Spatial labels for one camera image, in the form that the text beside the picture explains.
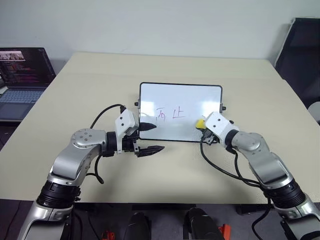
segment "laptop keyboard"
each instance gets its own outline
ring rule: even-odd
[[[34,104],[42,93],[43,91],[10,90],[0,97],[0,103]]]

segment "beige tabletop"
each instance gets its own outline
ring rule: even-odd
[[[242,131],[263,135],[302,190],[320,202],[320,128],[267,60],[84,52],[73,55],[0,152],[0,198],[34,200],[73,132],[88,128],[112,104],[138,112],[134,102],[141,82],[221,85],[224,116]],[[118,109],[106,112],[95,128],[114,131],[118,115]],[[209,166],[198,143],[140,140],[139,145],[165,149],[148,157],[126,152],[101,159],[98,170],[104,184],[86,177],[81,201],[266,202],[259,189]],[[235,173],[234,156],[221,146],[204,150],[214,163]],[[239,168],[254,178],[242,156]]]

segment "yellow object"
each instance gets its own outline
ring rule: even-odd
[[[199,120],[196,122],[195,127],[196,127],[197,129],[206,129],[205,120],[199,119]]]

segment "black connector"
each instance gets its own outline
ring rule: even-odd
[[[120,106],[120,114],[122,114],[126,109],[127,109],[126,106],[121,105]]]
[[[238,130],[232,129],[230,132],[227,133],[227,135],[225,136],[225,140],[224,143],[227,146],[232,146],[231,142],[232,139],[234,139],[235,135],[238,133]]]
[[[80,187],[46,181],[36,202],[53,209],[70,208],[80,195]]]
[[[117,137],[115,131],[108,131],[106,133],[106,151],[102,152],[103,157],[112,157],[117,151]]]
[[[272,199],[274,205],[280,209],[289,209],[302,204],[306,195],[293,179],[287,185],[277,189],[263,189],[264,195]]]

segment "wire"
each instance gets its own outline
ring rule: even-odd
[[[238,153],[237,153],[236,151],[234,151],[234,155],[235,155],[235,157],[234,157],[234,167],[235,167],[236,174],[238,174],[238,176],[239,176],[240,178],[242,178],[242,175],[241,175],[241,173],[240,173],[240,171],[239,171],[239,167],[238,167]],[[247,182],[247,181],[245,181],[245,180],[243,180],[243,182],[244,182],[245,184],[251,186],[251,187],[261,188],[260,183],[259,183],[259,184],[255,184],[255,183]]]
[[[96,239],[100,240],[94,226],[92,225],[92,222],[91,222],[91,219],[90,219],[90,216],[89,216],[89,212],[87,212],[87,215],[88,215],[88,221],[89,221],[89,224],[90,224],[90,227],[92,229],[92,231],[94,232],[94,235],[96,236]]]
[[[251,228],[252,228],[252,231],[254,233],[254,235],[259,239],[259,240],[263,240],[259,234],[257,233],[256,229],[255,229],[255,226],[257,225],[257,223],[259,223],[262,219],[264,219],[270,212],[271,208],[272,208],[272,205],[271,205],[271,199],[270,197],[267,198],[268,199],[268,203],[267,203],[267,209],[265,210],[265,212],[260,216],[258,217],[251,225]]]
[[[215,169],[217,169],[218,171],[234,178],[234,179],[238,179],[238,180],[241,180],[243,181],[245,184],[251,186],[251,187],[255,187],[255,188],[260,188],[261,189],[261,184],[258,182],[258,181],[254,181],[254,180],[251,180],[251,179],[247,179],[247,178],[244,178],[242,177],[240,171],[239,171],[239,167],[238,167],[238,153],[236,151],[229,151],[231,152],[232,154],[235,155],[234,157],[234,167],[235,167],[235,171],[236,171],[236,175],[220,168],[219,166],[215,165],[213,162],[211,162],[207,156],[205,155],[204,153],[204,149],[203,149],[203,138],[200,140],[200,151],[201,151],[201,155],[203,156],[203,158],[212,166],[214,167]],[[251,228],[252,228],[252,231],[254,233],[254,235],[259,239],[259,240],[263,240],[259,234],[257,233],[257,231],[255,230],[255,226],[261,221],[263,220],[270,212],[271,208],[272,208],[272,205],[271,205],[271,199],[270,197],[267,198],[268,200],[268,203],[267,203],[267,209],[265,210],[265,212],[259,217],[257,218],[251,225]]]
[[[12,219],[11,219],[9,225],[8,225],[8,228],[7,228],[6,231],[5,231],[4,240],[6,240],[7,237],[8,237],[9,230],[10,230],[10,228],[11,228],[11,225],[12,225],[12,223],[14,222],[14,220],[15,220],[15,218],[16,218],[19,210],[20,210],[21,202],[22,202],[22,201],[19,201],[18,207],[16,208],[16,211],[15,211],[15,213],[14,213],[14,215],[13,215],[13,217],[12,217]]]
[[[78,215],[78,213],[76,213],[76,211],[74,211],[74,215],[75,217],[78,219],[79,221],[79,227],[80,227],[80,240],[82,240],[82,232],[83,232],[83,222],[81,220],[81,217]]]
[[[215,165],[213,162],[211,162],[211,161],[207,158],[207,156],[205,155],[205,153],[204,153],[203,142],[204,142],[204,140],[201,139],[201,140],[200,140],[200,151],[201,151],[202,157],[207,161],[208,164],[210,164],[212,167],[214,167],[214,168],[217,169],[218,171],[220,171],[220,172],[228,175],[229,177],[232,177],[232,178],[234,178],[234,179],[238,179],[238,180],[241,180],[241,181],[246,181],[246,182],[248,182],[248,183],[254,183],[254,184],[259,185],[259,182],[258,182],[258,181],[255,181],[255,180],[251,180],[251,179],[247,179],[247,178],[244,178],[244,177],[241,177],[241,176],[234,175],[234,174],[232,174],[232,173],[230,173],[230,172],[222,169],[221,167]]]
[[[105,108],[104,110],[102,110],[99,115],[95,118],[95,120],[93,121],[93,123],[91,124],[90,128],[92,129],[94,127],[94,125],[96,124],[96,122],[98,121],[98,119],[101,117],[102,114],[104,114],[106,111],[108,111],[109,109],[115,108],[115,107],[122,107],[125,108],[124,105],[122,104],[114,104],[111,106],[108,106],[107,108]]]
[[[95,176],[99,183],[104,184],[105,181],[98,174],[98,163],[99,163],[99,160],[100,160],[101,157],[102,157],[102,155],[99,155],[97,157],[97,159],[95,160],[94,173],[87,173],[86,176]]]
[[[74,240],[74,231],[75,231],[75,209],[72,208],[72,210],[71,210],[69,240]]]

